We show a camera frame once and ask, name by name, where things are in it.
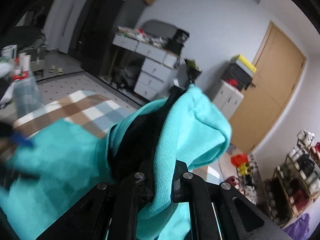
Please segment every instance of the black refrigerator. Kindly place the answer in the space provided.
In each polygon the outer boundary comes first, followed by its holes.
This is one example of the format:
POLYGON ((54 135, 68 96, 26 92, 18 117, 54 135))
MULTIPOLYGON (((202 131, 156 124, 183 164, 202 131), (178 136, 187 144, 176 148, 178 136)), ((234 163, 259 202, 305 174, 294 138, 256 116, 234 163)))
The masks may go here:
POLYGON ((69 54, 95 76, 104 76, 110 66, 118 26, 134 28, 145 4, 141 0, 88 0, 73 33, 69 54))

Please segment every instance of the metal screw head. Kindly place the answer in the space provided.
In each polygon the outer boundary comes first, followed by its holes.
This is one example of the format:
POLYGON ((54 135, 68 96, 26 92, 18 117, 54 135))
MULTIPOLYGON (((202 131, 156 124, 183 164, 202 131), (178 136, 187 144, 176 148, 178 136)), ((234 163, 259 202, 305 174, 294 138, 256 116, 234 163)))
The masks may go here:
POLYGON ((135 175, 134 175, 137 179, 142 179, 144 177, 144 174, 143 172, 137 172, 135 175))
POLYGON ((192 175, 192 173, 190 173, 190 172, 185 172, 185 173, 183 173, 183 177, 184 177, 185 179, 191 179, 191 178, 193 177, 193 175, 192 175))
POLYGON ((221 187, 222 187, 223 189, 226 189, 226 190, 231 189, 231 185, 230 185, 229 183, 227 183, 227 182, 223 182, 223 183, 221 184, 221 187))
POLYGON ((103 190, 107 187, 107 184, 105 182, 100 182, 98 185, 97 185, 97 188, 100 189, 100 190, 103 190))

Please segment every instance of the blue pen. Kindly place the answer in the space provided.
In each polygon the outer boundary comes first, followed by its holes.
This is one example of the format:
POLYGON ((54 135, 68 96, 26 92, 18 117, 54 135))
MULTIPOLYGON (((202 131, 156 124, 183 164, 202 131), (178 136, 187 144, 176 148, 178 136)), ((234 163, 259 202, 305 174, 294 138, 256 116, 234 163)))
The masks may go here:
POLYGON ((17 131, 11 132, 10 140, 21 146, 33 147, 33 143, 17 131))

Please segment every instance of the yellow box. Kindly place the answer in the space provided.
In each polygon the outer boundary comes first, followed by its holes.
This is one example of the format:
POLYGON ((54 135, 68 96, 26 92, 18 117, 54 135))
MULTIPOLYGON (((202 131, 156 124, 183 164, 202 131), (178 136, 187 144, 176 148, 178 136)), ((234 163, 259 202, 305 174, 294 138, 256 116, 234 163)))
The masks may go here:
POLYGON ((237 60, 237 59, 240 60, 243 64, 245 64, 253 73, 255 73, 255 72, 257 71, 257 68, 256 68, 254 65, 252 65, 252 64, 250 63, 250 61, 247 60, 247 59, 246 59, 244 56, 242 56, 241 54, 232 57, 232 58, 231 58, 231 61, 237 60))

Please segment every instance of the slippers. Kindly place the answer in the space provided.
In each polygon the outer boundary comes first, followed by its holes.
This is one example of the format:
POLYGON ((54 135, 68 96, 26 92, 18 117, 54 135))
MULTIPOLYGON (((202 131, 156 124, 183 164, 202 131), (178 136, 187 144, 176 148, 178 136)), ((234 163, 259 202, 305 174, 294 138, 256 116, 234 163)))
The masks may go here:
POLYGON ((64 70, 62 69, 62 68, 58 68, 58 73, 57 73, 57 75, 58 76, 61 76, 61 75, 63 75, 64 74, 64 70))
POLYGON ((55 65, 51 65, 51 68, 49 69, 49 73, 53 73, 56 70, 56 66, 55 65))

